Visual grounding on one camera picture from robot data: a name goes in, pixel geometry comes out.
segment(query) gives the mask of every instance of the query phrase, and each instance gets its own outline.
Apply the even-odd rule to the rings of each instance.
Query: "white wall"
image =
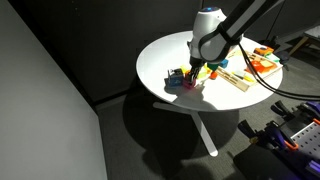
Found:
[[[0,0],[0,179],[107,179],[97,115],[6,0]]]

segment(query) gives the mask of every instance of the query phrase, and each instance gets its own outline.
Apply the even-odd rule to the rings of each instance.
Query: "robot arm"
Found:
[[[283,0],[242,0],[226,17],[220,8],[204,8],[198,12],[193,38],[188,42],[191,71],[185,80],[191,85],[201,67],[215,71],[230,49],[237,45],[247,28],[260,16]]]

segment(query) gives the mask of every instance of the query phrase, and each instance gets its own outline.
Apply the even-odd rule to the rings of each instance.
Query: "white table top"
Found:
[[[136,68],[144,86],[160,99],[173,105],[196,111],[223,111],[248,107],[263,101],[272,92],[260,84],[241,91],[222,77],[208,79],[204,86],[187,89],[185,87],[166,88],[167,70],[189,65],[189,48],[192,31],[180,32],[162,37],[149,44],[139,55]],[[243,38],[245,50],[253,52],[260,44]],[[278,88],[282,81],[282,70],[274,73],[266,82]]]

